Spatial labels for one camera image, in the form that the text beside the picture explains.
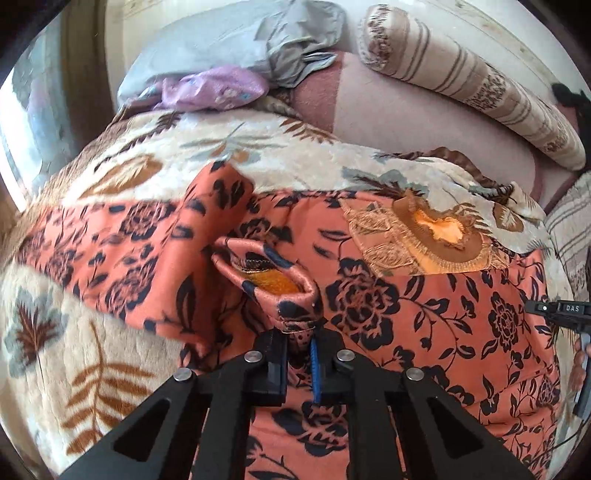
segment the purple cloth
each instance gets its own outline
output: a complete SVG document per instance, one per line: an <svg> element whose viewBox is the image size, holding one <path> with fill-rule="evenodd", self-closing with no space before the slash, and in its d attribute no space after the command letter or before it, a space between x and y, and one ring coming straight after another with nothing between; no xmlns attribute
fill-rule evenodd
<svg viewBox="0 0 591 480"><path fill-rule="evenodd" d="M230 110L251 103L268 91L269 84L258 73L226 65L180 80L166 78L155 82L131 104L155 104L154 109L174 108L181 112Z"/></svg>

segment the pillow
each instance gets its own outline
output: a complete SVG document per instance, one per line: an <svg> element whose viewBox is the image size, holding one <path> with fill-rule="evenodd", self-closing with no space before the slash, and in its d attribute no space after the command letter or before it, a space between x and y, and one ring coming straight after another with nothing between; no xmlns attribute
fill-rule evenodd
<svg viewBox="0 0 591 480"><path fill-rule="evenodd" d="M523 138L461 103L373 72L352 53L340 52L332 66L303 80L290 102L304 122L344 142L388 153L447 147L484 176L515 181L536 201L542 195L539 161Z"/></svg>
<svg viewBox="0 0 591 480"><path fill-rule="evenodd" d="M589 301L589 218L591 218L591 172L578 179L546 217L558 258L562 262L575 301Z"/></svg>
<svg viewBox="0 0 591 480"><path fill-rule="evenodd" d="M555 106L404 10L370 7L358 40L362 61L372 70L487 114L569 170L584 167L583 144Z"/></svg>
<svg viewBox="0 0 591 480"><path fill-rule="evenodd" d="M164 27L133 63L118 92L121 106L155 80L175 80L220 65L248 68L271 86L293 87L335 55L318 52L341 36L345 13L330 2L250 0Z"/></svg>

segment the folded cloth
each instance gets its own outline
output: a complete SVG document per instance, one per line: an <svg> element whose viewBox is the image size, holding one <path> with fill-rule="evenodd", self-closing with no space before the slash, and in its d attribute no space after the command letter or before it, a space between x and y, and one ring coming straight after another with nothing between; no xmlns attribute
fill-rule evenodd
<svg viewBox="0 0 591 480"><path fill-rule="evenodd" d="M165 78L146 88L127 106L192 112L212 108L230 110L251 103L269 91L269 84L258 73L225 65L187 75L180 80Z"/></svg>
<svg viewBox="0 0 591 480"><path fill-rule="evenodd" d="M224 64L257 72L272 87L294 87L330 66L346 21L331 2L249 0L164 27L141 52L118 91L119 105L154 81L181 79Z"/></svg>

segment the floral print cloth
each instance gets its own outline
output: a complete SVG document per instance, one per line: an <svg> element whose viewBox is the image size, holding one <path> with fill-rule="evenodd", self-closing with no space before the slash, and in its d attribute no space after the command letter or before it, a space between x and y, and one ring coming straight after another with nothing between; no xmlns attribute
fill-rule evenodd
<svg viewBox="0 0 591 480"><path fill-rule="evenodd" d="M127 100L125 107L153 106L155 110L174 108L181 112L230 110L254 102L268 91L269 84L258 73L224 65L180 80L158 80L137 99Z"/></svg>
<svg viewBox="0 0 591 480"><path fill-rule="evenodd" d="M111 126L52 180L61 192L1 272L13 443L60 473L178 363L209 371L276 326L291 339L288 403L256 411L248 472L344 478L346 410L311 401L307 342L322 325L384 368L424 368L550 477L572 443L548 449L576 428L574 350L522 303L570 287L539 206L449 165L245 109ZM29 324L44 341L26 342Z"/></svg>
<svg viewBox="0 0 591 480"><path fill-rule="evenodd" d="M275 475L289 467L294 479L345 477L344 410L311 403L306 347L326 323L384 368L423 368L544 476L560 374L550 329L523 308L526 299L547 299L541 252L506 250L473 215L436 212L412 193L393 201L353 191L253 192L217 161L180 202L50 209L18 260L91 308L185 342L180 363L196 371L244 353L265 329L289 335L300 362L288 402L257 409L250 430L253 449L283 457ZM370 216L354 228L352 205ZM407 232L390 229L395 218ZM394 243L415 231L412 244L400 245L416 267L376 272L354 239L370 223ZM426 251L437 255L426 261ZM471 261L480 271L455 268ZM256 477L258 468L248 471Z"/></svg>

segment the black bracket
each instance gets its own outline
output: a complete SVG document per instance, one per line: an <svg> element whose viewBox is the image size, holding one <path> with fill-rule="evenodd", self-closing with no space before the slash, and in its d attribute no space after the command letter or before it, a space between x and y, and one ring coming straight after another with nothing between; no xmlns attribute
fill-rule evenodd
<svg viewBox="0 0 591 480"><path fill-rule="evenodd" d="M338 332L315 338L320 403L348 408L349 480L533 479L421 369L378 368L345 349ZM243 479L252 409L285 402L287 362L286 335L270 330L211 374L179 369L60 480Z"/></svg>
<svg viewBox="0 0 591 480"><path fill-rule="evenodd" d="M541 315L547 323L554 323L560 327L582 334L586 339L591 335L591 303L585 301L558 300L552 302L528 300L525 311L534 315ZM583 351L588 343L581 338ZM576 398L573 413L587 420L591 415L591 361L586 360L586 376L583 388Z"/></svg>

